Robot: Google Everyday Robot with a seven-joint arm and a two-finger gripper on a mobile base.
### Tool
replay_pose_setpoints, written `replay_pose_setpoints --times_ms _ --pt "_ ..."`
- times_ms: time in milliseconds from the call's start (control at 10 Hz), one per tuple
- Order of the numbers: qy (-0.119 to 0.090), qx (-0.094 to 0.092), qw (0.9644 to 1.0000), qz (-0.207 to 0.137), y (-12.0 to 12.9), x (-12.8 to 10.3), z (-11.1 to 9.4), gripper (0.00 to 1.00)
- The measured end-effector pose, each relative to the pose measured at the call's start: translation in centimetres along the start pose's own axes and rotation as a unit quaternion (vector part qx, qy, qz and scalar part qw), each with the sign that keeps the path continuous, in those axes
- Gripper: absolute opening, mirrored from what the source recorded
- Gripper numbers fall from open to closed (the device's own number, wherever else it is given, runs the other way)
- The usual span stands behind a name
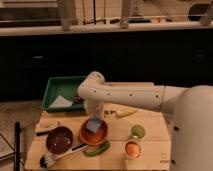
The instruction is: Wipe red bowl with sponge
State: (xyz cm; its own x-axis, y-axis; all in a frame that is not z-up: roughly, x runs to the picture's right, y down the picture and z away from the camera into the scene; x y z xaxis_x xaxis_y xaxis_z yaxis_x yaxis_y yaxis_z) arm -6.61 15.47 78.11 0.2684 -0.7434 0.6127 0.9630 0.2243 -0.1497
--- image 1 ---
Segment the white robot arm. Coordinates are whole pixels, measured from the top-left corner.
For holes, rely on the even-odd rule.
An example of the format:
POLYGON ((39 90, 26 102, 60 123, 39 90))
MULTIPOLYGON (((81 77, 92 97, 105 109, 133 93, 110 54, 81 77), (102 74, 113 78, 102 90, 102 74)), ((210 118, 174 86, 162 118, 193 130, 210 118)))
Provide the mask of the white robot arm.
POLYGON ((78 87, 86 112, 98 117, 105 102, 169 114, 170 171, 213 171, 213 86, 113 86, 91 72, 78 87))

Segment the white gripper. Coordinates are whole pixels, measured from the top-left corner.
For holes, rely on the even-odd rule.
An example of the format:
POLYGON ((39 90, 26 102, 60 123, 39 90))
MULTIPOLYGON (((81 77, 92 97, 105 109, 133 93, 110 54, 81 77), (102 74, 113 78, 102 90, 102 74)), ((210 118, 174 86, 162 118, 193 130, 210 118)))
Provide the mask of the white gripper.
POLYGON ((103 119, 103 103, 100 101, 86 100, 84 108, 88 116, 92 119, 103 119))

